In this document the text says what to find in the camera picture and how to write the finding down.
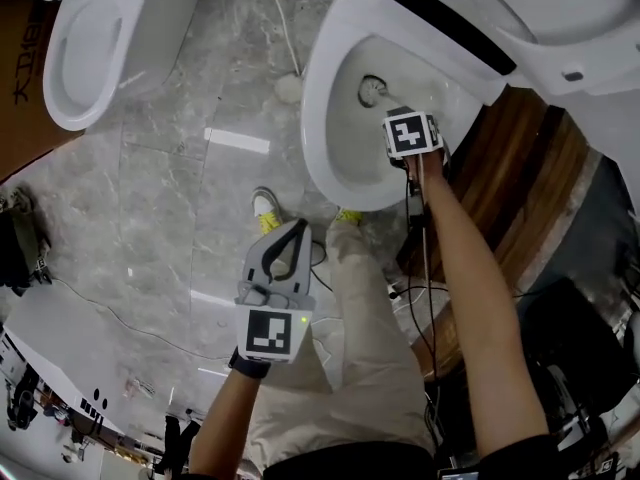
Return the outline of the black storage case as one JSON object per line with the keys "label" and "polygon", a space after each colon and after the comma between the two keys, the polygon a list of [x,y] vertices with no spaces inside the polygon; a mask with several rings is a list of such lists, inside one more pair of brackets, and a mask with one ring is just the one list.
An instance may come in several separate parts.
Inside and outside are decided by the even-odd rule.
{"label": "black storage case", "polygon": [[615,408],[634,385],[635,366],[613,329],[568,278],[544,289],[522,314],[525,352],[556,366],[570,393],[595,414]]}

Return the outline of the white smart toilet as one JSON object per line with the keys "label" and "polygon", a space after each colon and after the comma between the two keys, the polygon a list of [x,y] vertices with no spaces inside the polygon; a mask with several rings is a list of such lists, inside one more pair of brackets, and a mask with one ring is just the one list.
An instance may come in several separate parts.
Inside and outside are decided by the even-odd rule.
{"label": "white smart toilet", "polygon": [[506,88],[534,91],[617,163],[640,214],[640,0],[334,0],[306,69],[304,159],[331,202],[375,211],[405,177],[382,129],[395,108],[358,102],[366,74],[432,114],[450,151]]}

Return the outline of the person's right forearm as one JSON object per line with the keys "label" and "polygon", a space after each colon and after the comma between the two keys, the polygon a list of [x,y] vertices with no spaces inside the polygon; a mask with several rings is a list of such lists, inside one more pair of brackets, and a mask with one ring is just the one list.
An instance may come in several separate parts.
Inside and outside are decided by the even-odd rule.
{"label": "person's right forearm", "polygon": [[411,163],[437,234],[466,367],[480,456],[549,432],[529,374],[515,303],[484,237],[444,178],[439,153]]}

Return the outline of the person's beige trousers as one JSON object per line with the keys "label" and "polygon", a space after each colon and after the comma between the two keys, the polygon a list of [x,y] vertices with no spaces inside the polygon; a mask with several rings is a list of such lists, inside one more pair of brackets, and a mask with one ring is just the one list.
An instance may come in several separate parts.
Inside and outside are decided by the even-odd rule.
{"label": "person's beige trousers", "polygon": [[305,337],[295,361],[273,365],[263,380],[246,453],[262,473],[307,458],[358,471],[386,462],[425,471],[435,445],[423,419],[423,379],[382,269],[350,221],[331,223],[326,249],[344,324],[342,385],[331,388]]}

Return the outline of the white toilet brush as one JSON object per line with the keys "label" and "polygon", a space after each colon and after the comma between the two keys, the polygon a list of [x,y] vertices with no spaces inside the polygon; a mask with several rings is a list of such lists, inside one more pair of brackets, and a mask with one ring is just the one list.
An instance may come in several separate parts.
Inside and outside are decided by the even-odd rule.
{"label": "white toilet brush", "polygon": [[393,108],[402,106],[400,100],[389,92],[387,83],[373,74],[366,74],[362,78],[357,98],[359,104],[365,109],[372,109],[382,102],[388,102]]}

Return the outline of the white board panel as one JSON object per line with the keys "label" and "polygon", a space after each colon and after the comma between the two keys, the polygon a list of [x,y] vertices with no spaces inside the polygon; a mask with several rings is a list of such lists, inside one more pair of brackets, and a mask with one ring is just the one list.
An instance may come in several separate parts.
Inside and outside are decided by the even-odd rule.
{"label": "white board panel", "polygon": [[127,433],[127,376],[94,306],[59,283],[11,295],[9,304],[5,328],[44,382],[75,411]]}

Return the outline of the person's black shirt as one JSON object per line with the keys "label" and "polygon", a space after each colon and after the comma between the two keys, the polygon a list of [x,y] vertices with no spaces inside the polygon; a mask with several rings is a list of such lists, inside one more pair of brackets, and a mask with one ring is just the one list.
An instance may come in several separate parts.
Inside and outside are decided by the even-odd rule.
{"label": "person's black shirt", "polygon": [[[482,458],[477,480],[568,480],[550,436],[511,444]],[[261,480],[437,480],[435,462],[421,447],[360,442],[304,453],[267,467]]]}

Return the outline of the person's left shoe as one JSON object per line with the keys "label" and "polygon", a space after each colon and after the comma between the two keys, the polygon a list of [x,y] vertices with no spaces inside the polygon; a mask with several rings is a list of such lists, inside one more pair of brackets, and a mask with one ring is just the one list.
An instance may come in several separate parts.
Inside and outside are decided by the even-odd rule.
{"label": "person's left shoe", "polygon": [[252,208],[262,235],[283,224],[281,208],[275,194],[267,187],[257,187],[252,194]]}

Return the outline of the brown wooden plank stack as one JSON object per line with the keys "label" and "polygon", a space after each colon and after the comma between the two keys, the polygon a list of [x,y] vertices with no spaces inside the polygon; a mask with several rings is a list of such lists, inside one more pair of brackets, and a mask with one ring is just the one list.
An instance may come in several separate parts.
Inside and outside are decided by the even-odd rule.
{"label": "brown wooden plank stack", "polygon": [[525,272],[567,214],[588,154],[565,109],[511,87],[481,109],[453,153],[449,183],[510,288],[527,289]]}

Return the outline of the compact white toilet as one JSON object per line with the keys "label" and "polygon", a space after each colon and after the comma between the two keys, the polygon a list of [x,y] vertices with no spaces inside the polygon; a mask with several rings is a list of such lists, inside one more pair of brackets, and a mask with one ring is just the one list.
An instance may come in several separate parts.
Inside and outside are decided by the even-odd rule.
{"label": "compact white toilet", "polygon": [[166,81],[198,0],[57,1],[44,101],[59,127],[79,131],[113,103]]}

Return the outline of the dark raised platform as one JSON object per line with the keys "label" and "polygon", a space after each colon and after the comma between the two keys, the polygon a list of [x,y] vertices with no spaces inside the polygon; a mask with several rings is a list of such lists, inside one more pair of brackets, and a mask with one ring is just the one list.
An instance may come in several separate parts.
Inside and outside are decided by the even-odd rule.
{"label": "dark raised platform", "polygon": [[638,255],[631,202],[617,164],[590,156],[570,196],[567,210],[523,275],[519,288],[529,295],[517,303],[524,313],[534,293],[561,278],[571,279],[611,326],[625,317],[619,260]]}

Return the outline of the large cardboard box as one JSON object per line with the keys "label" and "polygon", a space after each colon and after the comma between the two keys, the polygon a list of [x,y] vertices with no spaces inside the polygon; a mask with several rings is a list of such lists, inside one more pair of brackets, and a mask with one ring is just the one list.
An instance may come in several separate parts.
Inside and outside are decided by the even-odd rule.
{"label": "large cardboard box", "polygon": [[0,0],[0,183],[84,134],[50,117],[44,66],[60,3]]}

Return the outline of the white round floor cap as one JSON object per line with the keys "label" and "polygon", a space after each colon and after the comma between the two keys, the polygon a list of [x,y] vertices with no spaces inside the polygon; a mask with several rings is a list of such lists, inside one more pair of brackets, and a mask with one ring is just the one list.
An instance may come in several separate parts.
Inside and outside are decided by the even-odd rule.
{"label": "white round floor cap", "polygon": [[274,90],[281,102],[296,104],[302,99],[303,80],[295,73],[288,73],[276,81]]}

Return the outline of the black wrist watch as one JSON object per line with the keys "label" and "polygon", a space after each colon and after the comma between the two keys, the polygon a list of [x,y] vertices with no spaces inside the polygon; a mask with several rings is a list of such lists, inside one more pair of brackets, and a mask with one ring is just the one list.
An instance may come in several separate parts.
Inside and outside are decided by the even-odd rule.
{"label": "black wrist watch", "polygon": [[262,380],[267,376],[271,363],[263,360],[246,359],[239,354],[238,348],[235,348],[228,366],[231,370],[235,370],[246,377]]}

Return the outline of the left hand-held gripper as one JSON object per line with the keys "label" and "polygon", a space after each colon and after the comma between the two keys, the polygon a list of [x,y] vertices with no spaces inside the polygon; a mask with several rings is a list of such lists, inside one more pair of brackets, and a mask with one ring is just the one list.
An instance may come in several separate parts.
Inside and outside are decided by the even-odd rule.
{"label": "left hand-held gripper", "polygon": [[279,226],[250,247],[234,309],[237,348],[244,359],[296,359],[315,310],[315,299],[307,295],[311,256],[312,232],[303,218]]}

